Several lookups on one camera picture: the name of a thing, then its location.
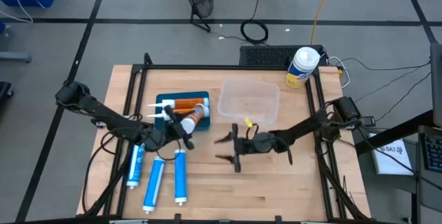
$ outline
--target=blue tube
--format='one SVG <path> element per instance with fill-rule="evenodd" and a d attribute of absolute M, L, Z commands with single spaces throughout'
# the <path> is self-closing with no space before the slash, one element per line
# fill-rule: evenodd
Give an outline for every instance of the blue tube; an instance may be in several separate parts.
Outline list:
<path fill-rule="evenodd" d="M 129 176 L 127 177 L 126 186 L 134 187 L 140 183 L 141 167 L 143 164 L 144 144 L 141 146 L 134 145 L 132 150 L 131 167 L 129 169 Z"/>
<path fill-rule="evenodd" d="M 175 157 L 175 202 L 182 206 L 187 202 L 186 150 L 176 150 Z"/>
<path fill-rule="evenodd" d="M 143 203 L 143 210 L 146 211 L 146 214 L 155 210 L 155 202 L 157 201 L 158 191 L 160 190 L 163 168 L 164 160 L 160 157 L 155 157 Z"/>

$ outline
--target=gray floor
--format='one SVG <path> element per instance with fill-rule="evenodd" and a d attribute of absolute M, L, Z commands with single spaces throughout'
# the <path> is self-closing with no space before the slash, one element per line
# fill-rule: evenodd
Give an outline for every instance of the gray floor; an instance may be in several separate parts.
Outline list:
<path fill-rule="evenodd" d="M 30 9 L 46 19 L 87 19 L 95 0 L 55 0 L 50 9 Z M 212 19 L 246 19 L 256 0 L 215 0 Z M 260 0 L 257 19 L 312 20 L 320 0 Z M 438 0 L 419 0 L 428 21 L 442 21 Z M 0 10 L 23 16 L 19 9 Z M 99 19 L 187 19 L 187 0 L 103 0 Z M 410 0 L 327 0 L 322 20 L 419 21 Z M 10 24 L 0 50 L 29 52 L 30 64 L 0 62 L 0 81 L 13 83 L 15 96 L 4 109 L 0 124 L 0 223 L 15 220 L 39 153 L 55 114 L 54 94 L 67 78 L 86 24 Z M 224 35 L 240 36 L 239 25 L 212 25 Z M 311 26 L 268 25 L 268 44 L 308 44 Z M 255 35 L 260 31 L 249 29 Z M 442 40 L 442 27 L 432 27 Z M 355 57 L 371 67 L 398 67 L 428 61 L 430 43 L 422 26 L 318 26 L 316 43 L 330 56 Z M 219 40 L 189 24 L 95 24 L 76 80 L 89 85 L 103 100 L 114 64 L 142 61 L 148 52 L 155 64 L 238 64 L 235 39 Z M 346 95 L 358 98 L 398 77 L 404 71 L 373 72 L 353 61 L 345 63 L 351 84 Z M 358 102 L 365 114 L 379 118 L 411 85 L 424 77 L 421 68 L 375 95 Z M 391 127 L 431 107 L 430 81 L 425 80 L 381 120 Z M 89 121 L 64 113 L 27 219 L 74 216 L 95 128 Z M 399 223 L 410 216 L 410 195 L 376 182 L 365 181 L 373 217 Z M 439 213 L 423 210 L 424 223 L 436 223 Z"/>

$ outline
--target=black floor line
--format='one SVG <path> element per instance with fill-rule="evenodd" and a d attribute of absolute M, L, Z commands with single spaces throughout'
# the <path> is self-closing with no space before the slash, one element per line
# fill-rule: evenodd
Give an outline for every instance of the black floor line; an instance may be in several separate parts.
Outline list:
<path fill-rule="evenodd" d="M 206 19 L 208 24 L 241 24 L 246 19 Z M 314 20 L 257 19 L 264 24 L 313 25 Z M 190 24 L 189 19 L 96 19 L 96 24 Z M 421 26 L 420 21 L 320 20 L 321 26 Z"/>
<path fill-rule="evenodd" d="M 208 24 L 241 24 L 246 19 L 206 19 Z M 0 18 L 4 23 L 21 23 L 8 18 Z M 258 19 L 269 25 L 313 25 L 314 20 Z M 70 18 L 34 18 L 36 24 L 88 24 L 89 19 Z M 190 19 L 114 19 L 94 18 L 94 24 L 190 24 Z M 442 21 L 426 21 L 429 26 L 442 26 Z M 423 26 L 422 21 L 378 21 L 378 20 L 319 20 L 319 26 Z"/>
<path fill-rule="evenodd" d="M 57 133 L 57 129 L 60 124 L 62 115 L 63 115 L 63 109 L 61 107 L 57 107 L 57 110 L 55 111 L 54 114 L 54 118 L 50 123 L 48 135 L 44 140 L 43 148 L 41 148 L 39 159 L 37 161 L 37 164 L 35 165 L 34 172 L 32 173 L 32 176 L 30 178 L 28 188 L 26 189 L 25 196 L 23 197 L 23 200 L 20 204 L 19 212 L 17 213 L 15 222 L 24 222 L 26 220 L 30 204 L 32 203 L 32 199 L 34 198 L 35 191 L 37 190 L 37 186 L 39 184 L 41 174 L 43 173 L 43 168 L 48 159 L 50 148 L 52 146 L 52 143 L 54 142 L 55 134 Z"/>
<path fill-rule="evenodd" d="M 80 45 L 78 47 L 77 54 L 75 55 L 75 59 L 73 65 L 70 69 L 68 80 L 73 80 L 75 75 L 77 74 L 78 66 L 83 57 L 84 50 L 89 40 L 90 32 L 92 30 L 94 20 L 97 17 L 97 13 L 99 7 L 102 3 L 102 0 L 95 0 L 94 8 L 90 14 L 88 24 L 86 25 L 86 29 L 84 31 L 83 37 L 80 41 Z M 26 189 L 25 196 L 21 202 L 19 212 L 17 213 L 17 217 L 15 219 L 16 222 L 23 222 L 26 220 L 26 216 L 28 215 L 30 205 L 34 198 L 35 192 L 37 190 L 41 174 L 43 173 L 44 167 L 46 165 L 46 161 L 48 159 L 50 149 L 54 142 L 55 134 L 57 133 L 58 126 L 61 122 L 61 117 L 63 116 L 63 109 L 58 106 L 55 111 L 54 118 L 50 123 L 50 128 L 48 131 L 48 135 L 44 141 L 43 148 L 41 149 L 37 164 L 35 165 L 34 172 L 32 173 L 28 188 Z"/>
<path fill-rule="evenodd" d="M 416 11 L 417 16 L 419 17 L 419 20 L 421 21 L 423 25 L 423 29 L 425 31 L 425 34 L 427 35 L 428 41 L 430 41 L 431 44 L 437 43 L 436 38 L 434 37 L 433 32 L 431 31 L 430 25 L 427 22 L 427 19 L 425 18 L 425 15 L 423 14 L 422 8 L 419 5 L 419 2 L 417 0 L 410 0 L 413 4 L 414 10 Z"/>

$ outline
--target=clear plastic container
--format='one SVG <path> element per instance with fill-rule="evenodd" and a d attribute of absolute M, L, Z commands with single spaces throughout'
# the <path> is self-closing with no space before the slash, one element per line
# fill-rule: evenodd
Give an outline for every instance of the clear plastic container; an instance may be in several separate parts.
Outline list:
<path fill-rule="evenodd" d="M 232 118 L 232 122 L 245 124 L 273 124 L 278 119 L 280 90 L 275 84 L 232 78 L 224 81 L 218 112 Z"/>

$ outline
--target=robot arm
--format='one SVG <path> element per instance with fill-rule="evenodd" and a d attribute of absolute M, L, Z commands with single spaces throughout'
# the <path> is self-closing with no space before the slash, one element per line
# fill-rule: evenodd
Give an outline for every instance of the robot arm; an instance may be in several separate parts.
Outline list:
<path fill-rule="evenodd" d="M 189 142 L 189 136 L 176 116 L 172 116 L 171 119 L 175 121 L 169 125 L 166 133 L 158 131 L 153 127 L 153 124 L 130 120 L 114 112 L 98 102 L 95 97 L 90 95 L 89 88 L 79 82 L 65 81 L 55 98 L 57 104 L 66 110 L 104 122 L 108 130 L 112 131 L 116 137 L 123 138 L 136 145 L 144 143 L 146 151 L 157 151 L 169 142 L 181 138 Z M 169 108 L 165 109 L 166 112 L 173 115 Z"/>
<path fill-rule="evenodd" d="M 334 109 L 331 113 L 327 113 L 327 107 L 329 106 L 333 106 Z M 340 97 L 326 102 L 315 115 L 286 130 L 258 133 L 258 125 L 255 124 L 257 129 L 252 139 L 248 137 L 251 128 L 247 130 L 246 138 L 239 138 L 238 126 L 233 124 L 233 131 L 223 139 L 215 141 L 215 143 L 233 141 L 234 156 L 217 155 L 216 157 L 228 160 L 234 164 L 235 172 L 241 171 L 239 155 L 268 153 L 271 150 L 274 150 L 276 153 L 287 152 L 289 162 L 292 164 L 289 147 L 295 143 L 296 139 L 312 131 L 320 131 L 324 139 L 336 140 L 340 138 L 339 129 L 357 128 L 363 122 L 365 123 L 367 119 L 371 120 L 371 118 L 361 117 L 359 110 L 350 97 Z"/>

